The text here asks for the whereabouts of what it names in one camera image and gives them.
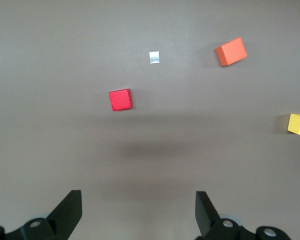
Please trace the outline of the red wooden block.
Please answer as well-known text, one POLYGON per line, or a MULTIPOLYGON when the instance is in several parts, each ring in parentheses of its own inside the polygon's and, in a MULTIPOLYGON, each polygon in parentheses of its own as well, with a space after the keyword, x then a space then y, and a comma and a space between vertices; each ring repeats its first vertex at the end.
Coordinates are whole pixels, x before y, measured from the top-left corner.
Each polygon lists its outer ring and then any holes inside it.
POLYGON ((114 112, 133 108, 133 98, 130 88, 111 91, 108 95, 111 108, 114 112))

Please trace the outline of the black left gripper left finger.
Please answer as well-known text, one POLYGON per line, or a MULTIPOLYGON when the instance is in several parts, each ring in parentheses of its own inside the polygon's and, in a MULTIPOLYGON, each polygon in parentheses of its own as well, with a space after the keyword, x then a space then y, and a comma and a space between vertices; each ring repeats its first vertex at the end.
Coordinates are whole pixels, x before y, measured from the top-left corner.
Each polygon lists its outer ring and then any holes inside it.
POLYGON ((71 190, 47 217, 37 217, 6 233, 0 240, 68 240, 83 214, 82 191, 71 190))

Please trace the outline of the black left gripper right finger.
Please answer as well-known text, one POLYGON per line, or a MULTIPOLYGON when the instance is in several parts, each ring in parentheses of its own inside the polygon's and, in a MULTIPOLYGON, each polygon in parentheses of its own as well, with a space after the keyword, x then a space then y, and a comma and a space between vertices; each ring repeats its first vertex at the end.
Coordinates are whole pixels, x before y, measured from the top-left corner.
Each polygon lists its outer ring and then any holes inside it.
POLYGON ((273 226, 260 226, 250 232, 235 220, 220 217, 205 191, 196 192, 195 219, 200 231, 195 240, 292 240, 273 226))

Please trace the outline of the orange wooden block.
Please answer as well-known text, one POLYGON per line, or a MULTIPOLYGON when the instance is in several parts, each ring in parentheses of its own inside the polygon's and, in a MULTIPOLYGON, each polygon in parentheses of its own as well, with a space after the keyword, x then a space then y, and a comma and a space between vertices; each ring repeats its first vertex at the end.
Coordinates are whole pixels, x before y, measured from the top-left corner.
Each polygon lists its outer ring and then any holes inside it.
POLYGON ((246 48, 241 37, 237 37, 215 49, 222 67, 229 66, 247 57, 246 48))

